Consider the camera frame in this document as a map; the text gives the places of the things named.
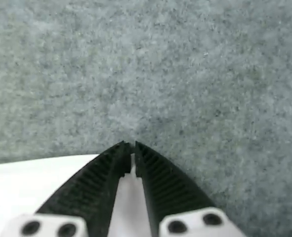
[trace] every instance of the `white surface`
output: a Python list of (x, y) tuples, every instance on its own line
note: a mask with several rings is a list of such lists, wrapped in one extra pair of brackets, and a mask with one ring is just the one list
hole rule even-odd
[(60, 185), (96, 156), (0, 164), (0, 233), (10, 219), (35, 212)]
[[(0, 234), (9, 221), (33, 214), (65, 181), (97, 155), (0, 164)], [(108, 237), (150, 237), (142, 181), (120, 179)]]

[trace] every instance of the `black rubber gripper pad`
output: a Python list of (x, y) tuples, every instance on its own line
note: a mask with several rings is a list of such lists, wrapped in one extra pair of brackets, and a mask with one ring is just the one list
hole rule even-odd
[(131, 148), (120, 142), (65, 182), (37, 213), (80, 216), (90, 237), (107, 237), (120, 177), (130, 173)]

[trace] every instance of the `gray carpet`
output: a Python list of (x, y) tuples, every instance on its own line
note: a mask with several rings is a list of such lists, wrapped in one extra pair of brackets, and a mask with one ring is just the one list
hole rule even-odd
[(0, 0), (0, 163), (121, 140), (292, 237), (292, 0)]

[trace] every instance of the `screw hole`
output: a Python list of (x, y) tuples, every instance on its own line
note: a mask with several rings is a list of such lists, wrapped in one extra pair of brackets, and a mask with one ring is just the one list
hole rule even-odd
[(182, 221), (171, 221), (167, 228), (170, 233), (174, 234), (180, 234), (187, 231), (187, 227)]
[(68, 223), (61, 226), (58, 230), (58, 237), (72, 237), (75, 235), (77, 228), (74, 224)]
[(39, 221), (31, 221), (24, 225), (22, 229), (23, 236), (31, 236), (34, 235), (40, 228), (41, 224)]
[(215, 214), (207, 214), (203, 217), (203, 220), (205, 222), (206, 225), (209, 226), (218, 226), (220, 224), (222, 224), (222, 220), (219, 216), (215, 215)]

